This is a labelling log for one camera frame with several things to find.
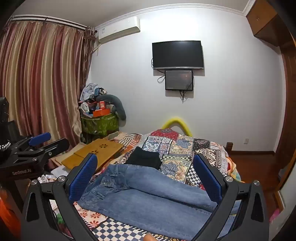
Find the orange box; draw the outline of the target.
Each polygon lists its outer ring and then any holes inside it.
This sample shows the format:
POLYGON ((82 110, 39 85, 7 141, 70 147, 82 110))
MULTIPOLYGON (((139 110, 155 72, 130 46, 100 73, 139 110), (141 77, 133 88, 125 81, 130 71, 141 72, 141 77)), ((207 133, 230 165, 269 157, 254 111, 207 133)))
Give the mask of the orange box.
POLYGON ((108 108, 98 109, 98 110, 93 111, 93 117, 98 118, 100 116, 105 116, 105 115, 108 115, 110 113, 111 113, 111 111, 108 108))

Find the blue denim jeans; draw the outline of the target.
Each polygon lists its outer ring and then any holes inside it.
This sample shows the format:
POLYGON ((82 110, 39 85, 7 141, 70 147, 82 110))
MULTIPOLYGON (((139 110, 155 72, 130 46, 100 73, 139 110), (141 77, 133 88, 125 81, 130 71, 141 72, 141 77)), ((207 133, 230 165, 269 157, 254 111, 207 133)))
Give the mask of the blue denim jeans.
POLYGON ((82 194, 78 204, 148 232, 191 240, 217 204, 206 191, 176 181, 151 167, 117 164, 82 194))

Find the small black wall monitor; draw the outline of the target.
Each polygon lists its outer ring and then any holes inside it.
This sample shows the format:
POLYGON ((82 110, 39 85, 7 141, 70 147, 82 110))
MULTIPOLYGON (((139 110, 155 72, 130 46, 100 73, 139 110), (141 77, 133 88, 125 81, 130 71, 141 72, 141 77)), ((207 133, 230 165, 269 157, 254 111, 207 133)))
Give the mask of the small black wall monitor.
POLYGON ((193 78, 192 70, 166 70, 165 89, 193 91, 193 78))

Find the brown wooden wardrobe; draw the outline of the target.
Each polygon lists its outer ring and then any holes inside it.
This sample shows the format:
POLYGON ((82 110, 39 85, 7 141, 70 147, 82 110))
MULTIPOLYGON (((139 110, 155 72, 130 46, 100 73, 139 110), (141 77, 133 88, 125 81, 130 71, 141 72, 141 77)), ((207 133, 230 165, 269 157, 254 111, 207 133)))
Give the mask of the brown wooden wardrobe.
POLYGON ((295 1, 253 1, 246 13, 252 34, 275 54, 268 74, 277 77, 275 159, 281 190, 295 168, 295 1))

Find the black wall television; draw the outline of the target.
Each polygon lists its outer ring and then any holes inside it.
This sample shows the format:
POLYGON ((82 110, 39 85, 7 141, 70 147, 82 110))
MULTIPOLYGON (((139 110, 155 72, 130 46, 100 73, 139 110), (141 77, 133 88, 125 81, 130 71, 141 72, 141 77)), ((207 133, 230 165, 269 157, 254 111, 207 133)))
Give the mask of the black wall television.
POLYGON ((152 43, 154 69, 204 69, 201 41, 152 43))

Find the folded black pants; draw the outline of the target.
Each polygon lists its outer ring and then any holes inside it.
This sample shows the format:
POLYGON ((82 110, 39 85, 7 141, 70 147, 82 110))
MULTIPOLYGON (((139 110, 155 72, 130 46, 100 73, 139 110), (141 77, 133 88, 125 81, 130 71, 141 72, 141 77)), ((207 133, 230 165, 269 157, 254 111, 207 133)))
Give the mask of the folded black pants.
POLYGON ((125 164, 152 167, 158 170, 162 162, 158 152, 149 152, 136 147, 125 164))

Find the wooden lap desk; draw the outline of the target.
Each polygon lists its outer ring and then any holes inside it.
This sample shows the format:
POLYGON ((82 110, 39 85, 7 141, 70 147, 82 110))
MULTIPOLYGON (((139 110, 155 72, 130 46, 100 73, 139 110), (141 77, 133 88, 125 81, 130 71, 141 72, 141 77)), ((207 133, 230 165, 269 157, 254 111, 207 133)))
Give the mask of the wooden lap desk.
POLYGON ((97 170, 99 170, 108 160, 121 151, 122 148, 123 144, 104 139, 96 139, 63 160, 62 165, 68 169, 73 169, 75 166, 79 166, 83 159, 91 153, 97 157, 97 170))

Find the striped red gold curtain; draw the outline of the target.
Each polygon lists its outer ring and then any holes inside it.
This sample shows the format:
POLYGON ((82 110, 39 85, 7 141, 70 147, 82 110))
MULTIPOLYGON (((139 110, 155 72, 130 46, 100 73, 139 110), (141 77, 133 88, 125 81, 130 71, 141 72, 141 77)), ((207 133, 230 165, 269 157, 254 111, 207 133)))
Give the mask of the striped red gold curtain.
POLYGON ((95 30, 48 21, 10 21, 1 33, 1 95, 23 136, 49 132, 80 140, 78 102, 90 70, 95 30))

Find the white clothes pile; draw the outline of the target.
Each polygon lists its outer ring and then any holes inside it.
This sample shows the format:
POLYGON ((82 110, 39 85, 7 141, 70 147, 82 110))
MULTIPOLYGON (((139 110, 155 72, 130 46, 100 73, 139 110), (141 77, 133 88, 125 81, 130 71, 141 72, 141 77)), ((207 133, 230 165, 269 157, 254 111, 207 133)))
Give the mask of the white clothes pile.
POLYGON ((85 101, 90 98, 91 95, 95 94, 95 90, 99 88, 96 83, 90 83, 83 88, 80 96, 80 101, 85 101))

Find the green fabric storage box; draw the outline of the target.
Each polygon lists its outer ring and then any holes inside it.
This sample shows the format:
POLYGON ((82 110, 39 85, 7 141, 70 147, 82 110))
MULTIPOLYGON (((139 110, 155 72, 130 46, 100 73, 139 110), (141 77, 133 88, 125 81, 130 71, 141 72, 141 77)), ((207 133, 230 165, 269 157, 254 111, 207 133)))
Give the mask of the green fabric storage box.
POLYGON ((80 141, 89 144, 98 138, 107 137, 111 133, 119 131, 119 120, 116 114, 88 118, 85 115, 80 117, 82 133, 80 141))

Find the white air conditioner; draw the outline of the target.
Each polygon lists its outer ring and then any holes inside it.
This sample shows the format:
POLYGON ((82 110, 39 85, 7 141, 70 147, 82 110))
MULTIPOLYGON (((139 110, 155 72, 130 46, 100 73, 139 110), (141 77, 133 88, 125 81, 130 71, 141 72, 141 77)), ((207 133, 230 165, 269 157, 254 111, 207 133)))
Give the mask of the white air conditioner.
POLYGON ((126 37, 140 32, 140 19, 137 16, 102 24, 96 28, 97 44, 105 44, 110 41, 126 37))

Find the patchwork patterned bed quilt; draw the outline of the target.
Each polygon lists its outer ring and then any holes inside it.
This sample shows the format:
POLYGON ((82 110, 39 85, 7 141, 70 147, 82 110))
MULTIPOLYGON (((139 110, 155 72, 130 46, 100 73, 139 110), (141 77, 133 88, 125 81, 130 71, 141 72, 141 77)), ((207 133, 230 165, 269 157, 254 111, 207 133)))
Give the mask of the patchwork patterned bed quilt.
MULTIPOLYGON (((101 175, 109 165, 125 164, 136 147, 159 153, 162 164, 158 170, 161 173, 173 180, 199 187, 204 191, 204 185, 193 166, 193 159, 197 154, 203 155, 209 164, 217 168, 223 176, 230 176, 237 181, 241 179, 236 164, 222 145, 202 138, 182 135, 170 128, 155 130, 146 135, 115 132, 102 139, 123 144, 123 148, 99 169, 91 182, 101 175)), ((85 145, 87 144, 82 143, 76 146, 69 154, 63 155, 60 162, 62 163, 63 160, 85 145)), ((148 232, 101 213, 83 209, 78 201, 74 203, 74 206, 96 240, 143 240, 147 233, 151 233, 157 240, 182 240, 148 232)))

